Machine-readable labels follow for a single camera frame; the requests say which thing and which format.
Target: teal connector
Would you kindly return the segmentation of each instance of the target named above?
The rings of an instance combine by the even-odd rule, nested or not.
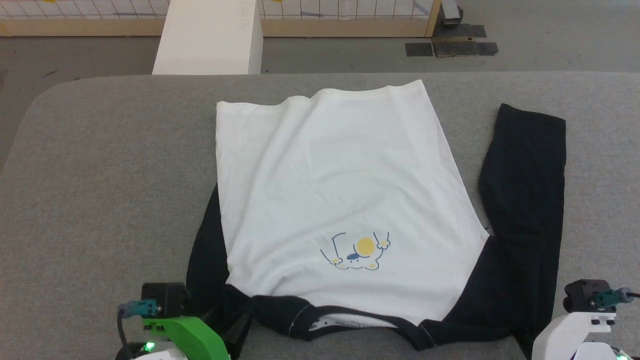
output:
[[[126,304],[120,304],[118,310],[124,310],[122,318],[130,318],[133,316],[155,316],[158,312],[158,305],[155,299],[130,301]]]
[[[629,294],[632,294],[630,288],[611,289],[601,292],[594,298],[595,306],[599,309],[609,309],[618,304],[632,302],[634,298]]]

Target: t-shirt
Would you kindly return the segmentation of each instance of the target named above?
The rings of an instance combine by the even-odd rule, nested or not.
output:
[[[414,325],[451,311],[489,235],[422,81],[217,112],[227,284]],[[310,330],[329,323],[393,326]]]

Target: concrete floor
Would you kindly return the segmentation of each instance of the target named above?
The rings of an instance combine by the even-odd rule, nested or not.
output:
[[[424,39],[268,38],[262,72],[586,70],[640,72],[640,0],[458,0],[496,56],[407,58]],[[0,171],[44,90],[77,78],[150,74],[159,38],[0,38]]]

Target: yellow circle print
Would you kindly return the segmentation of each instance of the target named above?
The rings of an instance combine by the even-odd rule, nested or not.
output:
[[[370,256],[371,254],[373,254],[376,246],[373,244],[373,240],[371,240],[370,238],[362,238],[358,240],[356,249],[358,250],[358,254],[360,254],[361,256]]]

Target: printed cartoon graphic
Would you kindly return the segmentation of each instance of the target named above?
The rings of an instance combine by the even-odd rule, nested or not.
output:
[[[378,259],[391,245],[389,233],[387,233],[386,238],[373,233],[373,239],[370,236],[352,238],[347,233],[339,233],[331,238],[331,242],[333,243],[334,254],[331,251],[325,252],[322,249],[320,249],[320,252],[329,263],[338,269],[365,268],[367,270],[376,270],[380,265],[378,264]]]

